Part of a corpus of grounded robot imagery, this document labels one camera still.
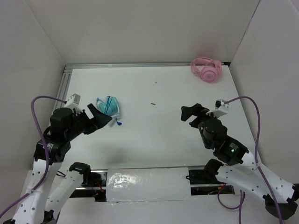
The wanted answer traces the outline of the teal headphones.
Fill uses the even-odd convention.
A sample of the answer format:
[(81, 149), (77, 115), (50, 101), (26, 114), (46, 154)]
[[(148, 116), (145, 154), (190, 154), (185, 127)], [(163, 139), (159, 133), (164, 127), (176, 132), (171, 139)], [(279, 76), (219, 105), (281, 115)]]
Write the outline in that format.
[(112, 118), (120, 117), (120, 106), (116, 97), (107, 96), (106, 100), (97, 98), (97, 109)]

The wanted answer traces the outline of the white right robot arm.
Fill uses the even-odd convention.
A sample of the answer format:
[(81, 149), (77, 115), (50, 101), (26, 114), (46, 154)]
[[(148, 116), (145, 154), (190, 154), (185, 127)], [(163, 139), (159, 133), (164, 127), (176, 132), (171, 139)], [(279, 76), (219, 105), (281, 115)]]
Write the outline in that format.
[(287, 220), (298, 205), (298, 184), (279, 177), (265, 165), (257, 163), (254, 155), (238, 140), (228, 136), (227, 128), (200, 104), (182, 109), (182, 120), (196, 116), (190, 126), (197, 128), (204, 147), (213, 150), (215, 158), (204, 167), (204, 178), (209, 183), (224, 182), (255, 196), (265, 203), (266, 210), (275, 217)]

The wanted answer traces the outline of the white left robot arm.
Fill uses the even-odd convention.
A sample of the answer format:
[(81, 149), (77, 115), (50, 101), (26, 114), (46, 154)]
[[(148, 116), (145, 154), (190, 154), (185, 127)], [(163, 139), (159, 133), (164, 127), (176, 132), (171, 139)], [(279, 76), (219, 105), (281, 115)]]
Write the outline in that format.
[(52, 184), (60, 170), (71, 141), (81, 134), (89, 135), (106, 126), (112, 117), (100, 112), (93, 104), (88, 109), (93, 117), (89, 118), (76, 103), (67, 103), (56, 109), (50, 117), (50, 126), (41, 130), (35, 113), (35, 103), (31, 103), (31, 112), (40, 134), (36, 144), (33, 170), (26, 193), (9, 205), (2, 213), (16, 205), (12, 218), (6, 224), (56, 224), (62, 207), (78, 185), (87, 186), (92, 182), (90, 165), (73, 163), (60, 185), (51, 192)]

